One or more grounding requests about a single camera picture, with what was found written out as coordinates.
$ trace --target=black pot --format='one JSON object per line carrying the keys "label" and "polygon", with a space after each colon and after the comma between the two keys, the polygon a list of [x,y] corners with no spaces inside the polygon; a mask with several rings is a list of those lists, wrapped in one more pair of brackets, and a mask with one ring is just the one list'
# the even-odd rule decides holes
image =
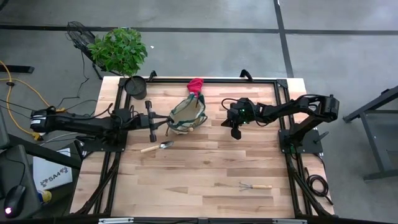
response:
{"label": "black pot", "polygon": [[124,82],[124,90],[137,100],[147,96],[147,83],[144,78],[134,75]]}

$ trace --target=green plant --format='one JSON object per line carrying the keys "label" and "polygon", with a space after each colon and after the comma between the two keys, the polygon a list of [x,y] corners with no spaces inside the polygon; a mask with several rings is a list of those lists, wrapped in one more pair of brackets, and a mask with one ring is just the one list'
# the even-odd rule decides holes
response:
{"label": "green plant", "polygon": [[139,64],[148,57],[141,34],[134,29],[114,29],[102,39],[96,36],[95,44],[89,44],[88,48],[98,65],[129,77],[138,72]]}

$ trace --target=wooden handle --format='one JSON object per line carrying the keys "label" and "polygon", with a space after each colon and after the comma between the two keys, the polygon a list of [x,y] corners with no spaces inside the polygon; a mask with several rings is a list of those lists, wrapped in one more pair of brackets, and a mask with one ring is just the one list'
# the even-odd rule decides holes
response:
{"label": "wooden handle", "polygon": [[149,147],[149,148],[141,150],[141,153],[151,152],[151,151],[156,150],[158,148],[159,148],[159,146],[152,146],[152,147]]}
{"label": "wooden handle", "polygon": [[272,189],[272,185],[253,185],[253,189]]}

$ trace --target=wooden table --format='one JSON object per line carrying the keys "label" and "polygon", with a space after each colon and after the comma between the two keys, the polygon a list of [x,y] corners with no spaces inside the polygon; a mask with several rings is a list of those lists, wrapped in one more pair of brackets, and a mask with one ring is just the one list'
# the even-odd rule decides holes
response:
{"label": "wooden table", "polygon": [[[287,81],[291,98],[306,94],[303,79]],[[96,113],[115,101],[118,83],[119,77],[104,77]],[[186,85],[148,84],[145,100],[151,100],[157,114],[167,115],[188,96]],[[226,119],[226,111],[220,105],[223,98],[248,97],[255,103],[275,105],[273,85],[205,83],[202,93],[208,115],[206,123],[187,135],[178,136],[169,131],[166,137],[167,125],[157,130],[157,143],[174,140],[171,148],[141,154],[141,149],[155,145],[149,142],[149,131],[129,132],[126,150],[121,156],[112,216],[294,217],[285,157],[280,153],[277,137],[279,122],[265,128],[256,123],[242,126],[239,141],[231,137],[229,128],[220,126]],[[135,110],[146,114],[144,100],[132,99],[131,103]],[[306,117],[296,114],[295,120],[300,122]],[[71,212],[81,208],[98,186],[103,157],[103,152],[96,152],[83,161]],[[311,174],[326,178],[317,157],[303,154],[303,163]],[[240,192],[239,181],[272,185],[273,189]],[[304,211],[302,191],[297,188],[300,208]],[[317,199],[333,213],[333,207],[325,198]]]}

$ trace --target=concrete floor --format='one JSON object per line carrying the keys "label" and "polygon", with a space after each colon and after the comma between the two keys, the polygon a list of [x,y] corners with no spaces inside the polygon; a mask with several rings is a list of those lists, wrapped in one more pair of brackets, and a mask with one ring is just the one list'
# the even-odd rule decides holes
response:
{"label": "concrete floor", "polygon": [[[395,0],[279,2],[286,29],[398,29]],[[272,0],[13,0],[0,12],[0,24],[64,26],[68,21],[87,26],[277,28]],[[149,48],[140,75],[156,70],[161,76],[236,77],[245,68],[254,77],[286,77],[279,34],[145,32],[143,41],[154,48]],[[305,79],[309,93],[335,94],[341,102],[340,118],[397,85],[396,36],[288,35],[287,43],[295,77]],[[0,30],[0,49],[0,60],[7,64],[36,68],[31,75],[14,76],[29,82],[53,105],[74,96],[84,80],[80,52],[65,32]],[[90,80],[81,98],[66,101],[65,106],[97,98],[101,82],[89,65],[86,59]],[[1,85],[0,97],[5,99],[6,93],[7,86]],[[22,85],[14,88],[10,101],[35,109],[45,106]],[[91,113],[94,108],[90,102],[73,112]],[[11,134],[30,139],[3,113]],[[15,117],[21,126],[29,127],[26,118]],[[339,119],[319,129],[330,132],[323,147],[336,214],[398,222],[398,178],[368,184],[362,180],[377,171],[377,165],[361,122],[345,124]]]}

